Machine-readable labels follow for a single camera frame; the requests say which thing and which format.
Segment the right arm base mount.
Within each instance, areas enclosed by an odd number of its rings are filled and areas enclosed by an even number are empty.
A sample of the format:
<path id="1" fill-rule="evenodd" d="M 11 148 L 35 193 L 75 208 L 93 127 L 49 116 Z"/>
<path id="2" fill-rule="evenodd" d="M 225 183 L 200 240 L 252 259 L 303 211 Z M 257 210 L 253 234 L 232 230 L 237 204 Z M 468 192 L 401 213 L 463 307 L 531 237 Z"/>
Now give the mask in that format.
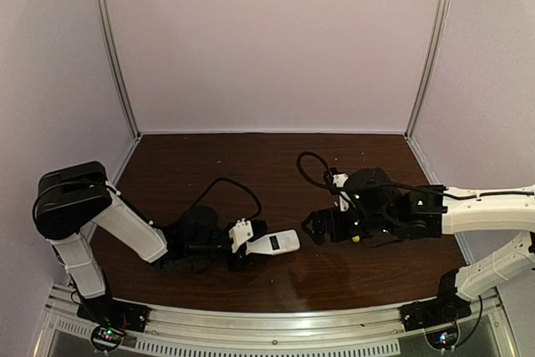
<path id="1" fill-rule="evenodd" d="M 399 311 L 406 332 L 423 329 L 427 344 L 445 353 L 460 343 L 459 319 L 471 315 L 471 303 L 457 296 L 436 297 L 402 305 Z"/>

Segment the white remote control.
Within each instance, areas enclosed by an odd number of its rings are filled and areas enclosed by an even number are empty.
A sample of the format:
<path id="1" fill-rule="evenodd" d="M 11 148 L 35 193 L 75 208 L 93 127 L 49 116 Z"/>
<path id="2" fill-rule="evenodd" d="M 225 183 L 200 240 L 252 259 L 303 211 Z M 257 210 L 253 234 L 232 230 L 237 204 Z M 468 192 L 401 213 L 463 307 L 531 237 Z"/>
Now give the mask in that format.
<path id="1" fill-rule="evenodd" d="M 300 249 L 298 234 L 294 229 L 266 234 L 253 242 L 247 242 L 246 254 L 277 256 Z"/>

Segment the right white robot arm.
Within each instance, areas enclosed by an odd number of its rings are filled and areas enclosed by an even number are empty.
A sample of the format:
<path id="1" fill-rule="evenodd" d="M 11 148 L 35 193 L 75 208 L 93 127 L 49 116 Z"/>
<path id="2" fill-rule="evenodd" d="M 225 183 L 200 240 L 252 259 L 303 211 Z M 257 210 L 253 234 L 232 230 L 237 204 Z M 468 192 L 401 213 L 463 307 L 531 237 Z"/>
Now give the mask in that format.
<path id="1" fill-rule="evenodd" d="M 437 302 L 470 303 L 534 266 L 532 186 L 497 190 L 408 186 L 393 182 L 380 168 L 352 175 L 327 168 L 322 181 L 307 173 L 302 176 L 339 199 L 336 207 L 312 212 L 302 223 L 303 231 L 318 245 L 384 235 L 403 242 L 462 232 L 517 232 L 487 257 L 443 275 Z"/>

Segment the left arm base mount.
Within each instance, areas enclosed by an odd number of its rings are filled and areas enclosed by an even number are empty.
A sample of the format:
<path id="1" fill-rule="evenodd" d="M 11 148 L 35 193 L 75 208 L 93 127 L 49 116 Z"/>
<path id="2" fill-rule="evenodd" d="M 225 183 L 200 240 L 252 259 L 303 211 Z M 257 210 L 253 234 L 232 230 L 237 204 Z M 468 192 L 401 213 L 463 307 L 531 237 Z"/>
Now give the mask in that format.
<path id="1" fill-rule="evenodd" d="M 77 316 L 97 324 L 89 342 L 98 352 L 108 354 L 124 345 L 130 332 L 145 332 L 149 312 L 145 305 L 99 297 L 82 298 Z"/>

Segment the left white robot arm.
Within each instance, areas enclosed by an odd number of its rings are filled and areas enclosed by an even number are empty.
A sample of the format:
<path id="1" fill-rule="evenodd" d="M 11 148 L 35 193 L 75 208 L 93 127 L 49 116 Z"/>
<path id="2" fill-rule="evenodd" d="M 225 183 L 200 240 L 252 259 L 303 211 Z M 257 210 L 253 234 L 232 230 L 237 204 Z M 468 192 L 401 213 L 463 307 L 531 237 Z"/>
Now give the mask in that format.
<path id="1" fill-rule="evenodd" d="M 203 273 L 221 258 L 229 271 L 240 272 L 268 259 L 249 250 L 253 241 L 267 236 L 267 224 L 257 214 L 221 228 L 217 212 L 195 200 L 177 221 L 157 226 L 109 182 L 98 161 L 42 176 L 32 218 L 73 280 L 81 305 L 94 317 L 109 315 L 115 301 L 82 233 L 88 224 L 104 229 L 162 272 Z"/>

